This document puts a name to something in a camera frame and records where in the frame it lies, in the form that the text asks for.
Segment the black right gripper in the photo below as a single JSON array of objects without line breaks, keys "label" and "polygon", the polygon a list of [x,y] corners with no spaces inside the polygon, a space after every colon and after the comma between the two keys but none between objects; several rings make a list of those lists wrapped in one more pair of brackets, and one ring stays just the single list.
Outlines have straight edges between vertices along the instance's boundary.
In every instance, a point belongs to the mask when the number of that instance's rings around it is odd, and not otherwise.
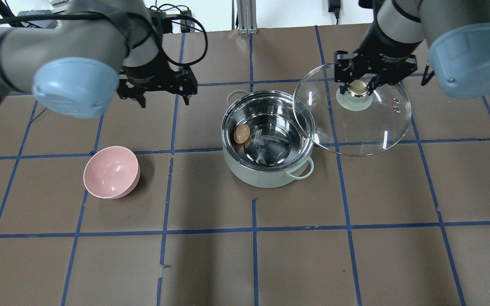
[{"label": "black right gripper", "polygon": [[334,53],[334,78],[342,82],[339,93],[349,92],[350,84],[367,77],[367,94],[383,85],[395,85],[417,70],[413,52],[418,43],[403,43],[393,40],[380,26],[370,26],[360,46],[351,54],[338,50]]}]

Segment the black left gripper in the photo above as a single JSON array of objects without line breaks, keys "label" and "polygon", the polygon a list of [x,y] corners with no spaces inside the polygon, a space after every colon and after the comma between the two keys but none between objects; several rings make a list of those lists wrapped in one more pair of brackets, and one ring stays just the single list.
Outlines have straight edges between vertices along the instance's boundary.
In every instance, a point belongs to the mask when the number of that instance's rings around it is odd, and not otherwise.
[{"label": "black left gripper", "polygon": [[132,99],[146,108],[144,93],[147,91],[166,91],[182,96],[186,106],[189,106],[192,95],[198,93],[198,81],[190,66],[173,70],[169,62],[157,56],[150,62],[138,66],[123,66],[121,71],[126,76],[120,79],[117,94],[121,99]]}]

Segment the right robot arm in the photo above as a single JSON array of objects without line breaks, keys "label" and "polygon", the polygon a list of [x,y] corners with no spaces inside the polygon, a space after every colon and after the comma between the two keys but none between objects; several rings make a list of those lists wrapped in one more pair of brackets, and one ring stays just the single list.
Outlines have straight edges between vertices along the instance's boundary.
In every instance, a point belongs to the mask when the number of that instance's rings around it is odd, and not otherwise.
[{"label": "right robot arm", "polygon": [[437,78],[458,99],[490,95],[490,0],[360,0],[373,11],[353,52],[333,54],[332,78],[340,93],[364,97],[398,85],[417,70],[414,51],[426,42],[422,85]]}]

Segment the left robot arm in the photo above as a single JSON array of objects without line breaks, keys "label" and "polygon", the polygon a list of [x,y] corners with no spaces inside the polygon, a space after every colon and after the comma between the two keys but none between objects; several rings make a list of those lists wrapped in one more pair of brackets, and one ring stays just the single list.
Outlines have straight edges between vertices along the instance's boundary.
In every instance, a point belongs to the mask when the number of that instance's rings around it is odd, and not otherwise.
[{"label": "left robot arm", "polygon": [[145,107],[145,92],[165,91],[188,105],[198,93],[197,60],[177,62],[162,46],[179,19],[142,0],[74,0],[62,14],[0,19],[0,104],[30,93],[82,119],[103,115],[115,93]]}]

